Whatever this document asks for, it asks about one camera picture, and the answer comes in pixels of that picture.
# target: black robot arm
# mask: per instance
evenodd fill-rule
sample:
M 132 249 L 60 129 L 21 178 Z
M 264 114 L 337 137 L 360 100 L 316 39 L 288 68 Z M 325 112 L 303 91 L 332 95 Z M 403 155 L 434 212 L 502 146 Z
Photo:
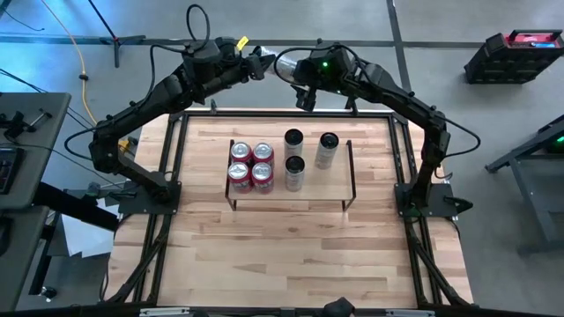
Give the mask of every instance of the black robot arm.
M 251 54 L 243 58 L 234 44 L 231 38 L 217 38 L 203 48 L 199 48 L 201 43 L 192 42 L 192 47 L 187 46 L 182 53 L 183 63 L 156 84 L 145 100 L 98 122 L 89 145 L 94 168 L 131 179 L 156 201 L 169 200 L 171 193 L 164 175 L 149 172 L 127 158 L 118 141 L 162 114 L 178 113 L 193 102 L 204 104 L 205 98 L 249 79 L 263 79 L 275 56 Z
M 292 87 L 297 92 L 297 107 L 312 111 L 315 93 L 322 90 L 348 97 L 347 105 L 354 104 L 358 98 L 371 103 L 382 103 L 423 128 L 425 141 L 421 150 L 423 162 L 419 174 L 412 179 L 404 197 L 398 201 L 405 204 L 399 206 L 400 209 L 426 208 L 433 173 L 440 167 L 449 147 L 450 133 L 447 132 L 444 114 L 437 111 L 435 106 L 430 107 L 415 98 L 413 92 L 398 87 L 382 66 L 361 60 L 351 49 L 338 43 L 318 41 L 308 58 L 298 61 L 292 71 L 285 70 L 286 74 L 291 74 L 291 78 L 282 77 L 277 70 L 277 61 L 292 50 L 303 48 L 290 48 L 282 52 L 277 56 L 274 68 L 277 75 L 293 84 Z M 353 59 L 348 56 L 349 53 L 353 55 Z

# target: gray floor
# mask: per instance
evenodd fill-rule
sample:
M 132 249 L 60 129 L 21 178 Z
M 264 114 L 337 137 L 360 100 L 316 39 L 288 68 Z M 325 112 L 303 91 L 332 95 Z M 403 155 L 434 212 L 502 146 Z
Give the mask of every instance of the gray floor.
M 83 1 L 49 3 L 74 34 L 106 35 L 101 22 Z M 118 35 L 188 37 L 184 11 L 193 2 L 98 0 L 96 3 Z M 210 15 L 213 36 L 247 35 L 257 40 L 393 39 L 385 0 L 208 0 L 201 4 Z M 561 0 L 396 0 L 395 6 L 404 41 L 483 41 L 514 28 L 564 26 Z M 35 27 L 44 27 L 43 35 L 64 35 L 40 2 L 14 0 L 8 11 Z M 194 23 L 200 26 L 196 15 Z M 7 33 L 30 35 L 29 30 L 3 15 L 0 35 Z M 91 77 L 88 101 L 96 117 L 115 113 L 125 108 L 129 100 L 144 96 L 150 75 L 148 47 L 122 48 L 119 70 L 113 66 L 109 47 L 84 45 L 81 49 Z M 380 63 L 399 83 L 394 48 L 355 50 L 363 58 Z M 71 45 L 1 43 L 0 51 L 0 67 L 47 90 L 70 92 L 73 96 L 70 106 L 85 115 L 79 98 L 79 63 Z M 517 255 L 517 246 L 540 238 L 535 219 L 524 208 L 510 171 L 500 170 L 491 175 L 483 166 L 562 114 L 560 89 L 564 84 L 561 75 L 564 61 L 560 59 L 527 85 L 470 86 L 464 83 L 463 66 L 474 52 L 475 49 L 405 50 L 412 89 L 417 96 L 437 105 L 449 118 L 482 137 L 478 151 L 445 162 L 447 170 L 455 173 L 451 183 L 456 195 L 475 204 L 473 210 L 461 216 L 459 223 L 474 300 L 483 307 L 562 314 L 564 253 L 528 258 Z M 179 57 L 172 53 L 158 52 L 157 78 L 165 76 L 179 62 Z M 0 77 L 0 90 L 28 91 L 5 77 Z M 222 107 L 292 107 L 294 103 L 291 88 L 272 77 L 236 87 L 215 99 Z M 323 95 L 318 100 L 319 107 L 339 108 L 344 103 L 335 95 Z M 360 106 L 382 108 L 366 103 Z M 62 151 L 64 138 L 79 128 L 73 121 L 65 121 L 56 148 Z M 450 151 L 473 144 L 471 137 L 463 132 L 455 128 L 450 131 L 453 135 Z M 86 152 L 87 142 L 85 136 L 74 147 Z M 89 181 L 103 182 L 55 155 L 44 180 L 59 188 L 82 188 Z M 60 291 L 59 297 L 46 304 L 22 296 L 19 309 L 95 303 L 104 265 L 104 257 L 86 261 L 63 259 L 54 263 L 48 282 Z

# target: workbench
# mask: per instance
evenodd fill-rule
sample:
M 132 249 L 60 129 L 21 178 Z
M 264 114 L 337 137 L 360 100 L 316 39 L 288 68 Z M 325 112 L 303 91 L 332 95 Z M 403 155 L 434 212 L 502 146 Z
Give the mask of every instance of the workbench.
M 141 133 L 136 162 L 150 171 L 159 168 L 167 118 L 146 124 Z M 231 210 L 225 198 L 230 140 L 282 143 L 290 128 L 302 131 L 305 144 L 316 144 L 327 131 L 352 140 L 357 197 L 347 212 L 340 202 L 308 201 L 240 202 Z M 395 128 L 409 181 L 404 140 Z M 423 131 L 414 124 L 409 130 L 417 159 Z M 175 146 L 170 151 L 172 166 Z M 397 173 L 387 120 L 191 116 L 178 180 L 181 203 L 168 236 L 159 306 L 322 307 L 344 296 L 357 307 L 416 307 L 404 222 L 393 194 Z M 133 215 L 117 232 L 106 298 L 137 266 L 147 219 Z M 443 218 L 427 221 L 438 268 L 472 302 L 455 227 Z M 419 265 L 429 299 L 428 274 Z

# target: yellow cable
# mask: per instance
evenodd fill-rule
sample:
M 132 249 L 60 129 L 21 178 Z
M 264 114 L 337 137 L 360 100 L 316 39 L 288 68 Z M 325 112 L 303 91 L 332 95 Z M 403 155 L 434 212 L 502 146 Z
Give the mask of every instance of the yellow cable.
M 78 57 L 80 57 L 80 65 L 82 66 L 82 75 L 86 76 L 85 60 L 84 60 L 84 58 L 82 58 L 82 52 L 80 52 L 80 48 L 78 48 L 77 42 L 74 40 L 74 37 L 71 35 L 69 30 L 67 30 L 67 28 L 64 26 L 63 22 L 61 22 L 61 20 L 51 10 L 49 5 L 44 0 L 41 0 L 41 1 L 43 2 L 43 4 L 45 4 L 45 6 L 47 7 L 47 10 L 49 10 L 49 12 L 51 12 L 53 17 L 57 20 L 57 22 L 59 22 L 59 24 L 63 27 L 63 29 L 67 33 L 67 35 L 69 35 L 69 38 L 72 41 L 72 45 L 74 45 L 74 48 L 77 50 Z M 86 102 L 86 80 L 84 80 L 84 79 L 80 79 L 80 80 L 82 80 L 82 103 L 85 105 L 86 112 L 88 113 L 88 115 L 90 116 L 90 119 L 92 119 L 92 121 L 94 122 L 94 125 L 95 125 L 97 123 L 96 119 L 92 115 L 92 112 L 90 111 L 90 107 L 88 107 L 88 103 Z

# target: red soda can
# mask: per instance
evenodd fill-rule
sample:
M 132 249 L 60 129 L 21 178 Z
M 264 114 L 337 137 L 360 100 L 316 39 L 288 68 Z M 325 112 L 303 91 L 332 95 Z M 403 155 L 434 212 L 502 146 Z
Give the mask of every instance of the red soda can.
M 244 142 L 237 142 L 231 147 L 231 161 L 242 162 L 251 167 L 253 165 L 253 152 L 250 146 Z
M 252 181 L 257 192 L 261 194 L 270 193 L 274 189 L 272 167 L 266 163 L 256 163 L 253 166 Z
M 249 167 L 245 163 L 233 163 L 227 169 L 227 175 L 236 192 L 247 194 L 253 189 Z
M 269 144 L 259 143 L 253 150 L 253 160 L 256 163 L 266 163 L 274 168 L 274 149 Z

